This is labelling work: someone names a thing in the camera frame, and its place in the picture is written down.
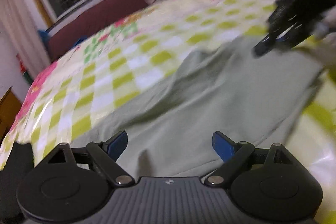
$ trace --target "checkered blanket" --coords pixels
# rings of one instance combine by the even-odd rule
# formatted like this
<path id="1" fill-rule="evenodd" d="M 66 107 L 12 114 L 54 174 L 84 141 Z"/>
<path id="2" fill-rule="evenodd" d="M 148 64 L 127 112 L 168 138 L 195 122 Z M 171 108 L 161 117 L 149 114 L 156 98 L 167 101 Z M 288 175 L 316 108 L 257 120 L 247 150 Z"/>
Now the checkered blanket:
<path id="1" fill-rule="evenodd" d="M 32 143 L 38 164 L 58 143 L 71 142 L 173 73 L 196 47 L 213 50 L 242 34 L 265 34 L 274 1 L 211 0 L 189 11 L 175 9 L 164 20 L 153 13 L 100 31 L 58 61 L 28 113 L 5 137 L 0 167 L 15 140 Z"/>

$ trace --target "bed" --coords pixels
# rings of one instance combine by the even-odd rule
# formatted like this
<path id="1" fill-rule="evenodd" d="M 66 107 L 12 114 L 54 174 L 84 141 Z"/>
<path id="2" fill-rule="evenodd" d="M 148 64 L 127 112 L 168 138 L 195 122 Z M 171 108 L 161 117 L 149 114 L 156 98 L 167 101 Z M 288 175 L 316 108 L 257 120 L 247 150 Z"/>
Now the bed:
<path id="1" fill-rule="evenodd" d="M 107 115 L 174 74 L 197 49 L 215 50 L 242 34 L 265 35 L 274 1 L 166 0 L 99 31 L 36 78 L 1 145 L 0 167 L 15 141 L 32 144 L 37 165 L 58 143 L 80 140 Z M 323 187 L 316 219 L 332 223 L 336 84 L 328 71 L 320 80 L 322 87 L 286 147 Z"/>

